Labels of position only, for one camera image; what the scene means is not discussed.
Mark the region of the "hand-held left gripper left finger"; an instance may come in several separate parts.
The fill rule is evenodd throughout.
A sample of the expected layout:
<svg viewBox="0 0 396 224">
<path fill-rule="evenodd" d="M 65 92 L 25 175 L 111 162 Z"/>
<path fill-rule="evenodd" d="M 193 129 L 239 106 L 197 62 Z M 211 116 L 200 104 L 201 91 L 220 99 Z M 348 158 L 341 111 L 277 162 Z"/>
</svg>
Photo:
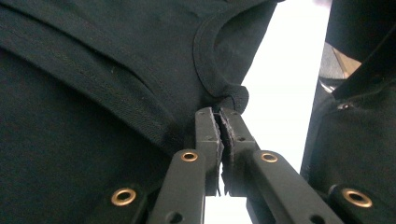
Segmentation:
<svg viewBox="0 0 396 224">
<path fill-rule="evenodd" d="M 215 196 L 219 188 L 222 151 L 213 109 L 198 110 L 195 148 L 173 156 L 148 224 L 204 224 L 205 196 Z"/>
</svg>

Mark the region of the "black tank top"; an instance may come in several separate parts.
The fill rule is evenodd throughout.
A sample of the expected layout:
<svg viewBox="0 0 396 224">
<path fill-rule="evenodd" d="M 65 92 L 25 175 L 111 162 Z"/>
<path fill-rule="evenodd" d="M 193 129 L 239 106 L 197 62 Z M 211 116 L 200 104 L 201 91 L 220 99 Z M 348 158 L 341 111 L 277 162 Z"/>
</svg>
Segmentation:
<svg viewBox="0 0 396 224">
<path fill-rule="evenodd" d="M 280 0 L 0 0 L 0 224 L 149 212 L 198 110 L 243 112 Z"/>
</svg>

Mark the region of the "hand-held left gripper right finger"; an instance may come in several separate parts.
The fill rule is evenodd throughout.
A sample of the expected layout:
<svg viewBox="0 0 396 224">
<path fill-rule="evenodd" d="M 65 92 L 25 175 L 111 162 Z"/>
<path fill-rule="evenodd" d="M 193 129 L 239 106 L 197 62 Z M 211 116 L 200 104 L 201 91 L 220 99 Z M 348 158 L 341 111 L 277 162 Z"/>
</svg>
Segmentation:
<svg viewBox="0 0 396 224">
<path fill-rule="evenodd" d="M 245 197 L 254 224 L 343 224 L 284 157 L 261 150 L 241 115 L 219 111 L 225 191 Z"/>
</svg>

